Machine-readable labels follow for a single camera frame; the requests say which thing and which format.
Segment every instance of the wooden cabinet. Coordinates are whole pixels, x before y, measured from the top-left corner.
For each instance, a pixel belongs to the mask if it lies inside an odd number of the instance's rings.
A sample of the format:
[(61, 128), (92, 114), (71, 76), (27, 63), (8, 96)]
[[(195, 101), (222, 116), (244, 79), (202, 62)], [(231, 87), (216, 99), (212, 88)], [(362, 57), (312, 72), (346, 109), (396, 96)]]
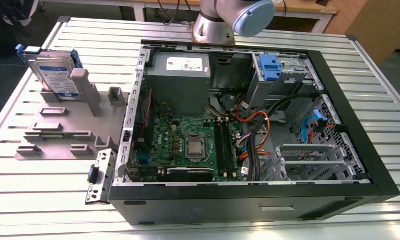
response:
[(354, 35), (378, 65), (400, 46), (400, 0), (331, 0), (339, 14), (326, 34)]

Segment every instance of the metal table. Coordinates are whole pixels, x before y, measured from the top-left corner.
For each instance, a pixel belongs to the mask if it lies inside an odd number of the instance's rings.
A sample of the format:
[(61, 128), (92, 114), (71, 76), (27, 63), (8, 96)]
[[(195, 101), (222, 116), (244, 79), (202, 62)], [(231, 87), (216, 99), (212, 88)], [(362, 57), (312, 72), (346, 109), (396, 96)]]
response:
[[(119, 86), (130, 91), (142, 39), (191, 41), (191, 28), (72, 18), (68, 23), (56, 24), (43, 48), (75, 47), (99, 90)], [(238, 45), (323, 52), (400, 189), (400, 96), (359, 43), (340, 35), (282, 31), (235, 39)], [(93, 161), (15, 159), (23, 133), (44, 101), (40, 90), (41, 84), (28, 70), (0, 114), (0, 236), (126, 240), (400, 239), (400, 196), (324, 221), (131, 226), (111, 205), (84, 205)]]

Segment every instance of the cpu socket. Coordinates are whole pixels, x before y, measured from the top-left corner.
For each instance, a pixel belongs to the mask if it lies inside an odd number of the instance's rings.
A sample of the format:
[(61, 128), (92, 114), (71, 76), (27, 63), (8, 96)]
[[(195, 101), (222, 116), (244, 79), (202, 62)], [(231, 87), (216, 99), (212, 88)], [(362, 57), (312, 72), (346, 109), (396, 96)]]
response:
[(207, 143), (203, 135), (187, 135), (186, 136), (186, 158), (199, 163), (207, 157)]

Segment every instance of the open computer tower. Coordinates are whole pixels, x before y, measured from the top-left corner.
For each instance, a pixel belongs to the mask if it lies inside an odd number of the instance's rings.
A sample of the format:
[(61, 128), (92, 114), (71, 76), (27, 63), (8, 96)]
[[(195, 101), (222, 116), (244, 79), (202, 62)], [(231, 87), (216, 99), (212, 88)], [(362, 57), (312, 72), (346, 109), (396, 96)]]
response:
[(85, 203), (127, 221), (327, 219), (400, 195), (319, 51), (143, 41)]

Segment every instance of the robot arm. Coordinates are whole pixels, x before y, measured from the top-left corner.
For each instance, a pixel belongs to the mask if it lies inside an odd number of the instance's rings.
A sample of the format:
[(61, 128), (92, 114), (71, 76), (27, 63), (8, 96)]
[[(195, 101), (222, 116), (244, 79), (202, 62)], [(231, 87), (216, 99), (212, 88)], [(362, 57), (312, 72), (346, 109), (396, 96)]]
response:
[(195, 41), (231, 44), (235, 32), (254, 37), (272, 22), (275, 12), (271, 0), (203, 0), (194, 26)]

